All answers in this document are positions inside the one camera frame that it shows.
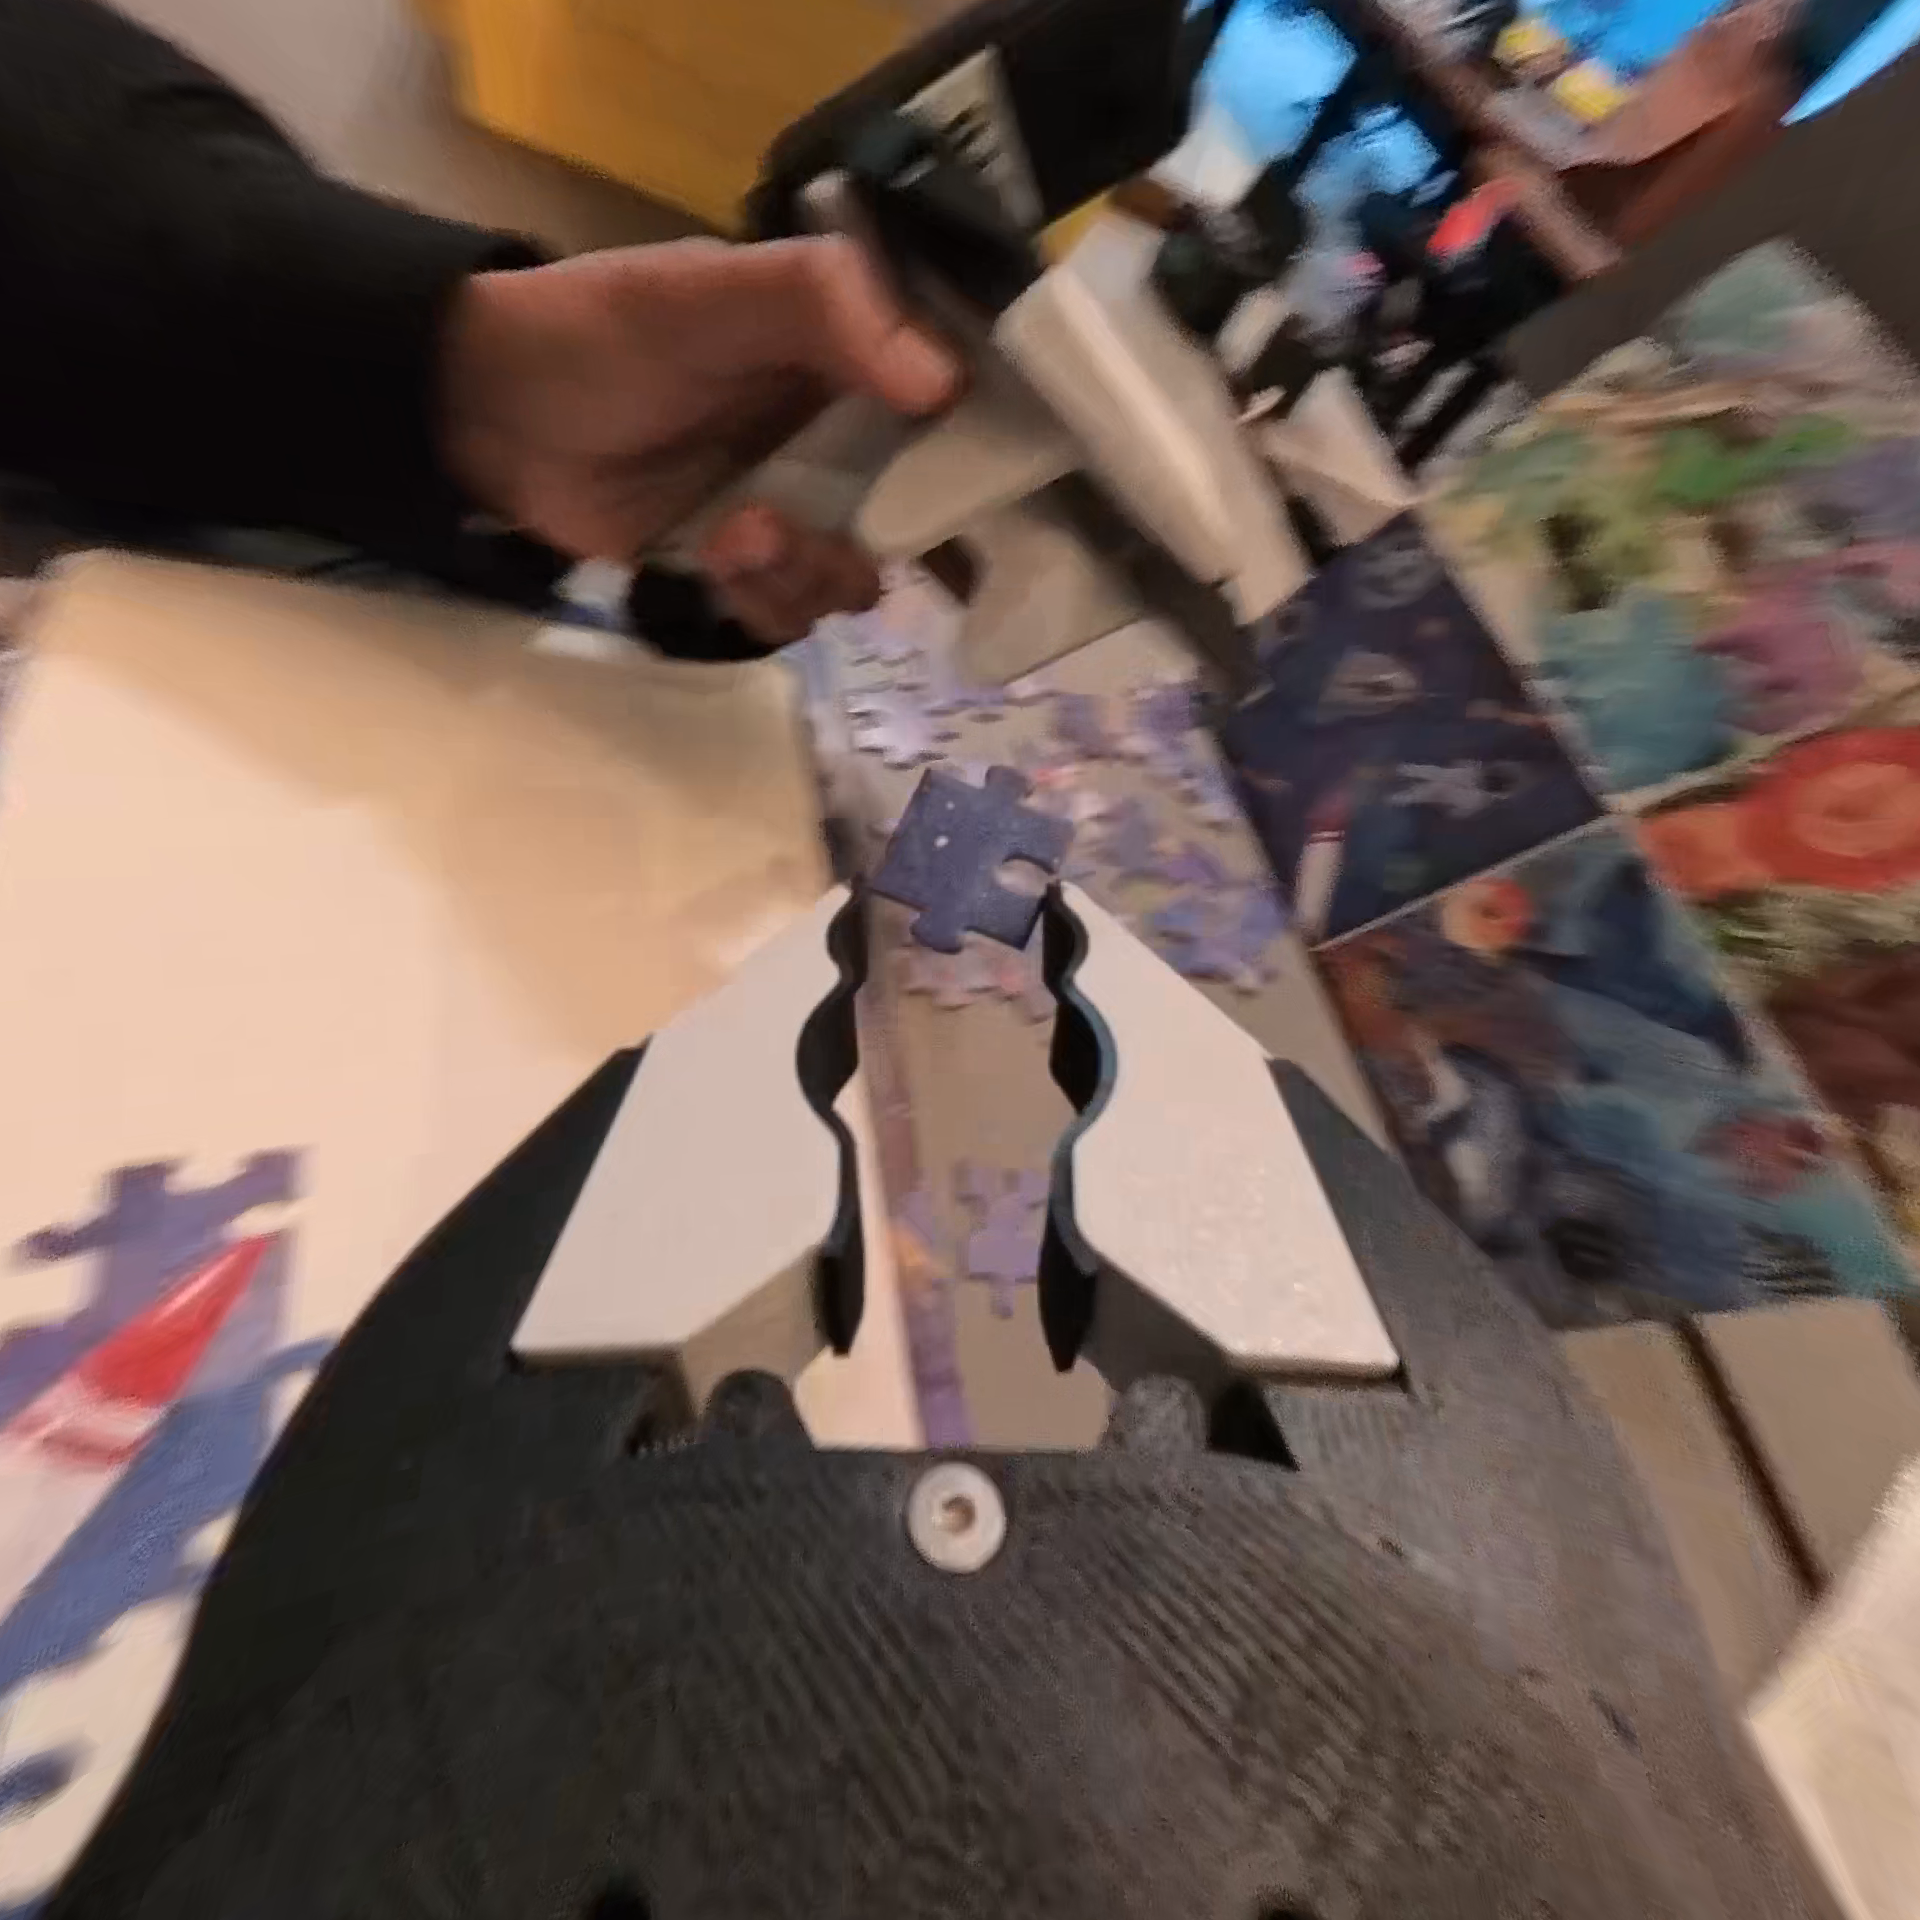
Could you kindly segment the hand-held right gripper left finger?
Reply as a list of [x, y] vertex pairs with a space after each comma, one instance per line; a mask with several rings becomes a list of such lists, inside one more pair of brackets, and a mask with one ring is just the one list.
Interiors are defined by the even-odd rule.
[[863, 904], [837, 883], [648, 1038], [517, 1323], [518, 1359], [852, 1351], [866, 1246], [841, 1106], [864, 979]]

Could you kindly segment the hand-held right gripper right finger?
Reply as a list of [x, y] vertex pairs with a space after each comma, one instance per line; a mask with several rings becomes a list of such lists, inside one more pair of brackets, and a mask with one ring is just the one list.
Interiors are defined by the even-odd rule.
[[1043, 1338], [1101, 1380], [1392, 1380], [1400, 1353], [1279, 1061], [1081, 885], [1043, 907]]

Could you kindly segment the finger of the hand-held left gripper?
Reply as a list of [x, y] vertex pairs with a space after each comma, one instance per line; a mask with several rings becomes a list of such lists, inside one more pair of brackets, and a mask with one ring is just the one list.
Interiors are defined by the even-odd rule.
[[957, 529], [973, 590], [952, 654], [978, 684], [1013, 684], [1141, 621], [1187, 571], [1106, 510], [981, 510]]
[[996, 319], [996, 350], [1081, 470], [1194, 582], [1258, 621], [1310, 579], [1285, 496], [1210, 348], [1145, 279], [1049, 265]]

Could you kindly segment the puzzle pieces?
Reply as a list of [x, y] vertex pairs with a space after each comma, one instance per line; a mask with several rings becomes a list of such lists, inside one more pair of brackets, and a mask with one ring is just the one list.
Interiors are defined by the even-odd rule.
[[[812, 640], [808, 694], [831, 768], [882, 845], [925, 771], [1028, 780], [1028, 803], [1068, 824], [1064, 878], [1179, 979], [1271, 1050], [1313, 1033], [1303, 955], [1215, 733], [1215, 703], [1157, 626], [1105, 635], [1031, 676], [988, 686], [959, 660], [959, 609], [897, 567], [877, 611]], [[1035, 1305], [1046, 1161], [1066, 1108], [1046, 1071], [1055, 1003], [1043, 940], [1015, 952], [969, 936], [932, 952], [890, 907], [886, 1038], [915, 1168], [899, 1200], [908, 1323], [959, 1344]]]

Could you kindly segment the dark blue starry jigsaw piece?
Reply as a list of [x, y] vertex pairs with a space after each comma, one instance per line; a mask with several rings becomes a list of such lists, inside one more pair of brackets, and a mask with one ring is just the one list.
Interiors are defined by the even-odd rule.
[[1033, 781], [993, 763], [976, 780], [927, 768], [877, 864], [871, 889], [908, 912], [908, 940], [945, 955], [970, 941], [1024, 949], [1064, 870], [1070, 819]]

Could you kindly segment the space puzzle frame tray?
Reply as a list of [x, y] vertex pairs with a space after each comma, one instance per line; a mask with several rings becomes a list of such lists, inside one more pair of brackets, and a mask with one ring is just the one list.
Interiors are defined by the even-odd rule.
[[[614, 1050], [824, 885], [798, 684], [472, 604], [104, 550], [4, 698], [3, 1310], [104, 1176], [304, 1154], [269, 1447], [396, 1263]], [[37, 1915], [175, 1682], [205, 1578], [4, 1714], [4, 1915]]]

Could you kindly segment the assembled rocket puzzle section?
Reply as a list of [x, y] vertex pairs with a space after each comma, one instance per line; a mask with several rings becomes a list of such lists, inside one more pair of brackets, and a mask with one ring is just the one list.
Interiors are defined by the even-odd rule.
[[201, 1182], [123, 1163], [89, 1212], [12, 1246], [8, 1279], [74, 1265], [79, 1300], [4, 1325], [4, 1715], [205, 1578], [209, 1529], [271, 1447], [277, 1389], [325, 1353], [285, 1333], [304, 1187], [298, 1148]]

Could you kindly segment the person's left forearm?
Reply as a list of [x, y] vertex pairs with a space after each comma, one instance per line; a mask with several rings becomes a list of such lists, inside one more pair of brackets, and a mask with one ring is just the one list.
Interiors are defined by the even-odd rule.
[[521, 236], [318, 167], [104, 4], [3, 6], [4, 482], [445, 561], [443, 350]]

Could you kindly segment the person's left hand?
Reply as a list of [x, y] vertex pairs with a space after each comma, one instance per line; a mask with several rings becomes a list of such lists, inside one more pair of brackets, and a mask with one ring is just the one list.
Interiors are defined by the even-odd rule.
[[866, 611], [880, 574], [847, 534], [721, 498], [843, 398], [904, 419], [962, 368], [844, 236], [586, 252], [466, 279], [443, 330], [437, 443], [469, 501], [576, 561], [691, 553], [759, 644]]

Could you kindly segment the yellow plastic bin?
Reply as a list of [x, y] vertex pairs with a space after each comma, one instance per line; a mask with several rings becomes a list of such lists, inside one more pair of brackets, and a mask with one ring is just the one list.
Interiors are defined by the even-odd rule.
[[482, 131], [736, 232], [772, 141], [922, 32], [899, 1], [418, 1]]

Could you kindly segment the four-picture puzzle reference board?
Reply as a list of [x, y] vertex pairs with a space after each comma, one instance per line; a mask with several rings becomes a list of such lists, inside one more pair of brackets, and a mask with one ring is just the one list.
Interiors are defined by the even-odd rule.
[[1445, 455], [1218, 740], [1416, 1179], [1563, 1328], [1917, 1303], [1917, 364], [1784, 240]]

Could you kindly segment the printed paper sheet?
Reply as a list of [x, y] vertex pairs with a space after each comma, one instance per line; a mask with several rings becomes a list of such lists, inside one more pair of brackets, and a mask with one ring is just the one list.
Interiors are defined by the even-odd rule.
[[1844, 1915], [1918, 1914], [1918, 1555], [1884, 1528], [1746, 1715]]

